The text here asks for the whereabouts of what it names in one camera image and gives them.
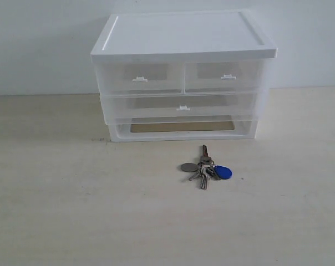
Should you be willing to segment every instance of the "plastic drawer unit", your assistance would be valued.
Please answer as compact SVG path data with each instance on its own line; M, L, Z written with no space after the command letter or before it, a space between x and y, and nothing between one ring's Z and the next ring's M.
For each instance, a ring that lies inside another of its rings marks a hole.
M254 138L276 53L248 11L112 14L91 53L111 140Z

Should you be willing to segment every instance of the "translucent plastic drawer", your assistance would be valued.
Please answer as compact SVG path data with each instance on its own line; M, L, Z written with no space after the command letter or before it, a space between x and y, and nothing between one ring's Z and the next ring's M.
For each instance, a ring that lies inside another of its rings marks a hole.
M180 93L184 85L183 64L96 65L102 95Z
M255 93L139 98L102 96L101 104L107 124L116 124L117 119L121 119L121 124L131 123L132 118L154 118L154 122L159 123L165 117L169 117L169 122L177 122L179 117L188 122L194 121L196 116L209 117L207 120L213 121L214 116L254 115L259 98L260 94Z
M225 63L186 64L186 92L250 91L256 89L263 76L264 60Z

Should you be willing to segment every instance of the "white drawer pull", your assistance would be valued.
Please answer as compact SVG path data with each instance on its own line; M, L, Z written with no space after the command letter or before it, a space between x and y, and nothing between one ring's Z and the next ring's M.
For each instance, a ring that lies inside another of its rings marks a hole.
M143 81L143 82L148 82L148 80L145 79L143 76L137 76L135 79L132 79L132 81Z
M236 79L236 76L232 76L232 75L223 75L221 76L221 79Z
M177 111L191 111L191 108L187 108L186 105L180 105L179 108L176 109Z

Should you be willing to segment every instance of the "drawer front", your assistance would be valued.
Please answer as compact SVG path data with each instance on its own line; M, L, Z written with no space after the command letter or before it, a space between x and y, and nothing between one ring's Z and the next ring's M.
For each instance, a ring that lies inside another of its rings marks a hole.
M180 93L182 64L103 64L96 66L102 95Z
M238 88L256 88L262 78L263 64L263 60L188 63L186 64L186 92L198 89L238 91Z
M112 98L101 97L107 124L115 119L164 117L178 120L179 117L254 115L259 95L254 93L234 95L169 96Z

